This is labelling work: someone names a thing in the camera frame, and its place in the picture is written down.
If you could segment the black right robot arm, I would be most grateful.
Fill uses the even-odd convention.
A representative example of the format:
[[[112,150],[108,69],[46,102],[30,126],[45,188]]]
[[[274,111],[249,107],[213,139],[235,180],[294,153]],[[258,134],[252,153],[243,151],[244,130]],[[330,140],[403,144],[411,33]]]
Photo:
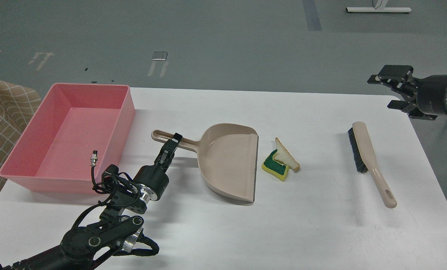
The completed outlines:
[[[402,99],[390,101],[387,107],[411,119],[434,121],[441,115],[447,117],[447,75],[417,78],[410,65],[387,64],[367,83],[383,85],[399,94]]]

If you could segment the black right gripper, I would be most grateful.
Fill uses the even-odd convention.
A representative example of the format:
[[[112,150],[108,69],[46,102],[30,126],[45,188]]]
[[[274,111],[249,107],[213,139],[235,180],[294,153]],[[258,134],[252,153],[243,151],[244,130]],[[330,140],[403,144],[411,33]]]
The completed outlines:
[[[406,113],[421,120],[435,120],[447,116],[447,75],[431,75],[417,79],[410,65],[384,65],[376,75],[371,75],[368,84],[381,84],[398,94],[417,94],[417,102],[392,100],[388,109]]]

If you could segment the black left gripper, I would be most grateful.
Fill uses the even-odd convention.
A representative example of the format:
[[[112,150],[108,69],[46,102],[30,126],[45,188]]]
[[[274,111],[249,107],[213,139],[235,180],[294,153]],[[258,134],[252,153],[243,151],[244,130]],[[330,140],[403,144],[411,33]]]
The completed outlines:
[[[178,148],[182,140],[182,135],[175,133],[172,138],[168,139],[160,149],[159,154],[153,165],[145,165],[139,169],[133,181],[143,185],[153,191],[156,195],[153,201],[158,201],[162,197],[170,180],[166,175],[170,164],[174,158],[174,152]]]

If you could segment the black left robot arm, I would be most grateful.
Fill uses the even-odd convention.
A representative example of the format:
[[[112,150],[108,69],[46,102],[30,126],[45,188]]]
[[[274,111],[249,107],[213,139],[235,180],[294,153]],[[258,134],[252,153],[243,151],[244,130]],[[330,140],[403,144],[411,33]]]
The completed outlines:
[[[111,164],[95,178],[98,151],[90,159],[93,190],[108,195],[88,207],[64,234],[59,245],[0,270],[94,270],[110,257],[150,257],[158,244],[144,235],[144,219],[150,201],[158,201],[170,180],[167,169],[183,137],[168,136],[153,165],[141,167],[134,178]]]

